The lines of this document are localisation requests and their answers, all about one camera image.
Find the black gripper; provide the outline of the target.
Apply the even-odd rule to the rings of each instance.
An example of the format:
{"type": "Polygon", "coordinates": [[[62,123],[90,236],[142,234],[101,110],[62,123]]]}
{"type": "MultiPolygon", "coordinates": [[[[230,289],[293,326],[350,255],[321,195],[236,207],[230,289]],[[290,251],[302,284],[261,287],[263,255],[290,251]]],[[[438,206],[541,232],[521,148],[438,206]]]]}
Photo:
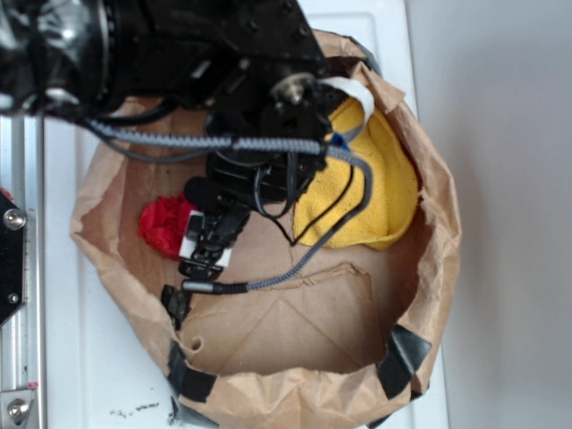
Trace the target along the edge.
{"type": "MultiPolygon", "coordinates": [[[[261,114],[210,114],[209,137],[257,138],[268,143],[288,139],[324,143],[327,115],[310,105],[301,109],[279,105],[261,114]]],[[[184,196],[199,210],[188,222],[186,237],[195,247],[181,257],[179,271],[191,280],[215,280],[223,253],[245,228],[252,212],[281,204],[289,211],[324,169],[323,148],[315,154],[286,148],[264,151],[223,149],[208,155],[206,175],[187,181],[184,196]]]]}

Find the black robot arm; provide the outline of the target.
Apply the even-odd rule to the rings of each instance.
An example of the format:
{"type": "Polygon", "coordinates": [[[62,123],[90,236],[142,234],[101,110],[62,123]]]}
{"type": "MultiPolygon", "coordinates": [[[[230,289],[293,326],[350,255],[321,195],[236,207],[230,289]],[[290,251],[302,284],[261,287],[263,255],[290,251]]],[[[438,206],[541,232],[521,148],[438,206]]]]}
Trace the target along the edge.
{"type": "Polygon", "coordinates": [[[325,165],[329,66],[295,1],[4,1],[1,112],[116,140],[174,110],[207,115],[187,182],[190,279],[212,281],[253,210],[291,206],[325,165]]]}

